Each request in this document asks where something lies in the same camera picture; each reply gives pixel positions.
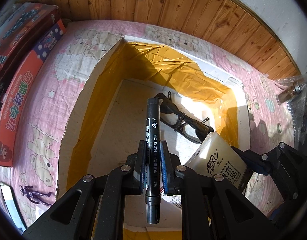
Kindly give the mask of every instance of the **bed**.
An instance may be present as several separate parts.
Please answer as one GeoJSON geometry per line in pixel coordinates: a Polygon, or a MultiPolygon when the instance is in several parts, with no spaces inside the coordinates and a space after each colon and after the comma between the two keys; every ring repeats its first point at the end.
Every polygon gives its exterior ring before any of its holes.
{"type": "MultiPolygon", "coordinates": [[[[58,178],[63,175],[58,170],[58,159],[67,120],[97,62],[124,36],[166,44],[235,76],[243,82],[246,93],[250,149],[263,154],[280,141],[293,146],[291,114],[286,104],[278,105],[275,99],[280,87],[238,57],[209,42],[153,25],[114,20],[72,22],[28,94],[17,131],[14,167],[0,167],[0,181],[14,189],[28,226],[47,207],[39,205],[37,209],[22,196],[19,186],[34,185],[40,192],[52,192],[48,201],[55,202],[58,178]]],[[[283,201],[270,176],[255,173],[245,195],[265,215],[283,201]]],[[[1,190],[0,205],[6,210],[1,190]]]]}

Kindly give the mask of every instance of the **toy box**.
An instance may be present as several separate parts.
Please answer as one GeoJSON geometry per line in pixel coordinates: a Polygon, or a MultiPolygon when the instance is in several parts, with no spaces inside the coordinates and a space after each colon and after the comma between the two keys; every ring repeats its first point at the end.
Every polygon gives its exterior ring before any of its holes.
{"type": "Polygon", "coordinates": [[[0,166],[12,167],[16,131],[26,96],[43,62],[64,33],[59,20],[36,43],[13,76],[0,111],[0,166]]]}
{"type": "Polygon", "coordinates": [[[60,19],[55,5],[24,3],[0,27],[0,96],[23,57],[60,19]]]}

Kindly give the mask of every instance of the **black glasses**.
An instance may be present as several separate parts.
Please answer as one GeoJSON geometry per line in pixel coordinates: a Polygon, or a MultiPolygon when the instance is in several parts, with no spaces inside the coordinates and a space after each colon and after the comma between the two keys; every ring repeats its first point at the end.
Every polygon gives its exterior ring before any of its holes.
{"type": "Polygon", "coordinates": [[[178,107],[172,102],[171,92],[168,92],[168,97],[163,93],[159,93],[155,98],[163,100],[160,105],[160,113],[162,114],[175,114],[178,116],[175,124],[170,124],[160,115],[160,121],[172,128],[174,131],[180,133],[186,139],[193,143],[202,143],[210,132],[213,132],[213,128],[205,125],[204,123],[209,120],[205,118],[202,122],[192,119],[185,113],[181,112],[178,107]],[[186,132],[186,125],[190,125],[194,130],[197,137],[194,137],[186,132]]]}

